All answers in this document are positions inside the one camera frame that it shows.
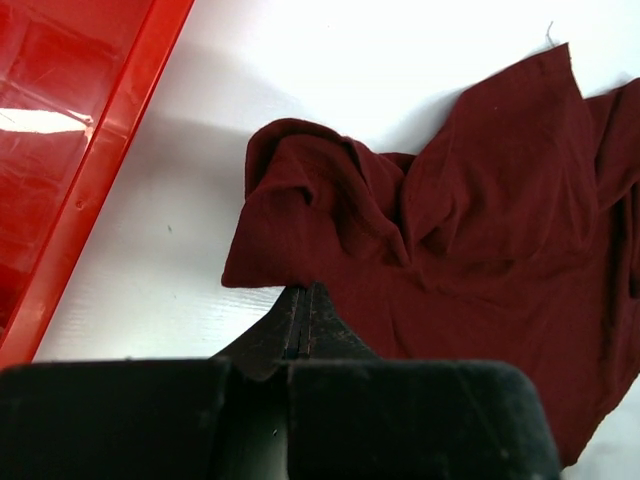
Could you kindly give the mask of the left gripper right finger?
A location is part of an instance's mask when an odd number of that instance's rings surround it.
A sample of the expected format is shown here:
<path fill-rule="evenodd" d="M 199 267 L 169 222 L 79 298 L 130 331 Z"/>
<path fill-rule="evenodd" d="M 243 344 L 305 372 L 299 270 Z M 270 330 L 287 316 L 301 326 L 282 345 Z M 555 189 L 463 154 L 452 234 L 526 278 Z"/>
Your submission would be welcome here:
<path fill-rule="evenodd" d="M 339 317 L 327 288 L 319 282 L 300 291 L 298 358 L 376 360 L 379 356 Z"/>

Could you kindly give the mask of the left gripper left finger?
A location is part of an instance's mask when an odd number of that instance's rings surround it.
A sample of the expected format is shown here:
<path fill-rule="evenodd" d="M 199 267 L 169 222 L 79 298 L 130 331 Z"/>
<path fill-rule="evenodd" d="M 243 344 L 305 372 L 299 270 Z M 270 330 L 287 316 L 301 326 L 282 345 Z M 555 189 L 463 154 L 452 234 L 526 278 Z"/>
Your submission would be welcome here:
<path fill-rule="evenodd" d="M 228 360 L 250 380 L 268 380 L 286 358 L 297 311 L 304 306 L 305 297 L 305 288 L 285 288 L 262 318 L 214 358 Z"/>

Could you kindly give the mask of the dark red t shirt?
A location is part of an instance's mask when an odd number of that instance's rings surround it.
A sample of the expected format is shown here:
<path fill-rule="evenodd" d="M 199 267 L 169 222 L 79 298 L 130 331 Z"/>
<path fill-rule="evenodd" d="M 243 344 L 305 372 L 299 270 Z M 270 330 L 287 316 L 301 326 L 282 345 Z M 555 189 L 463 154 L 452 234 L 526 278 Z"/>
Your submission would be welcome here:
<path fill-rule="evenodd" d="M 320 282 L 387 358 L 518 367 L 571 466 L 639 373 L 639 84 L 585 98 L 561 45 L 464 91 L 415 155 L 274 121 L 221 282 Z"/>

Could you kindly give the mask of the red plastic tray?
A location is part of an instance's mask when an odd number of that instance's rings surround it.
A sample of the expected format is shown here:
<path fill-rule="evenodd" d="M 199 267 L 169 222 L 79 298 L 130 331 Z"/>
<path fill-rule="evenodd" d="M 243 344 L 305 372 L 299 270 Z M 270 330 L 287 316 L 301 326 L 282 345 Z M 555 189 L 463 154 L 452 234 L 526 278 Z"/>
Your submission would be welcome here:
<path fill-rule="evenodd" d="M 1 364 L 34 358 L 191 10 L 1 5 Z"/>

